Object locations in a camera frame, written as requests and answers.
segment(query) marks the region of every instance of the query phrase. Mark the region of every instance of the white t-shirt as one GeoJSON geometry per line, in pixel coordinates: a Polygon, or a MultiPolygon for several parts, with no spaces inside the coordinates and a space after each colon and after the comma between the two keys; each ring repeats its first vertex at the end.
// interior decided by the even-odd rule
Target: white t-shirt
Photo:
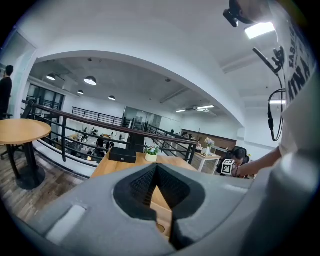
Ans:
{"type": "Polygon", "coordinates": [[[281,155],[297,149],[320,148],[320,75],[311,46],[288,13],[270,3],[278,43],[284,48],[284,72],[279,72],[286,88],[286,109],[282,113],[281,155]]]}

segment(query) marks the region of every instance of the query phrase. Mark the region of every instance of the round wooden table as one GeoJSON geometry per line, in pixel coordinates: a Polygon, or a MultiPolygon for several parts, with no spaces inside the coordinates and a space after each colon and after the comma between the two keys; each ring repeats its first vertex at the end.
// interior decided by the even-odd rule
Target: round wooden table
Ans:
{"type": "Polygon", "coordinates": [[[38,187],[45,179],[45,171],[37,165],[33,141],[47,136],[51,127],[31,119],[6,119],[0,121],[0,144],[5,144],[17,185],[24,190],[38,187]],[[12,145],[23,144],[28,166],[19,171],[16,167],[12,145]]]}

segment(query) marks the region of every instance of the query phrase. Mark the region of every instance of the potted plant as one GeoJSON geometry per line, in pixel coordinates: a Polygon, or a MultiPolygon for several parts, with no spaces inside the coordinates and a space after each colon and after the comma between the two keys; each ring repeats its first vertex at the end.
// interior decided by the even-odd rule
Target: potted plant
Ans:
{"type": "Polygon", "coordinates": [[[208,147],[206,148],[206,151],[205,151],[205,155],[206,156],[209,156],[210,152],[211,152],[211,147],[215,144],[215,142],[210,139],[210,138],[206,138],[204,143],[206,143],[208,145],[208,147]]]}
{"type": "Polygon", "coordinates": [[[159,146],[157,145],[147,145],[144,150],[145,160],[148,162],[156,162],[157,161],[157,154],[159,153],[159,146]]]}

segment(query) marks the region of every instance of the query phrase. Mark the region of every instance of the man standing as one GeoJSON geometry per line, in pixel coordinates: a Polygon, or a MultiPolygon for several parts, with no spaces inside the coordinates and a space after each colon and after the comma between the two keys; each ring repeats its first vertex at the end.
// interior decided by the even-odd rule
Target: man standing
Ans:
{"type": "Polygon", "coordinates": [[[13,72],[13,66],[6,66],[3,79],[0,81],[0,120],[5,118],[4,114],[8,111],[12,90],[12,80],[10,76],[13,72]]]}

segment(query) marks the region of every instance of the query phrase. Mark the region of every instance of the gray foam piece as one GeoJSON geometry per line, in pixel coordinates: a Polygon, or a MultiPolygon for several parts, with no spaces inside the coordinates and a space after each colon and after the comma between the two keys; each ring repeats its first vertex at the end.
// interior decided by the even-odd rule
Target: gray foam piece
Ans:
{"type": "Polygon", "coordinates": [[[205,190],[205,200],[197,212],[191,217],[179,219],[176,223],[181,234],[194,242],[223,222],[242,201],[253,183],[252,179],[212,176],[170,164],[164,166],[198,182],[205,190]]]}
{"type": "MultiPolygon", "coordinates": [[[[129,217],[114,200],[115,185],[149,165],[90,179],[50,204],[29,224],[45,237],[72,205],[80,205],[87,209],[86,214],[59,250],[75,255],[265,255],[282,241],[317,192],[318,156],[319,152],[288,154],[274,167],[260,170],[254,181],[165,164],[205,191],[197,212],[175,222],[174,229],[181,236],[195,241],[179,251],[165,240],[154,221],[129,217]]],[[[38,234],[27,231],[40,244],[38,234]]]]}
{"type": "Polygon", "coordinates": [[[39,212],[29,225],[44,237],[72,205],[80,205],[86,213],[61,243],[75,255],[150,256],[175,252],[155,221],[131,218],[114,200],[117,182],[146,166],[149,164],[86,180],[39,212]]]}
{"type": "MultiPolygon", "coordinates": [[[[252,180],[212,176],[171,164],[164,165],[198,182],[205,189],[206,197],[200,209],[193,216],[176,223],[181,233],[193,241],[218,226],[239,204],[252,184],[252,180]]],[[[86,208],[86,213],[61,243],[63,248],[77,255],[103,255],[105,252],[162,255],[175,252],[154,221],[131,218],[113,197],[113,189],[120,180],[148,166],[150,164],[87,180],[37,214],[30,226],[45,236],[73,205],[79,205],[86,208]]]]}

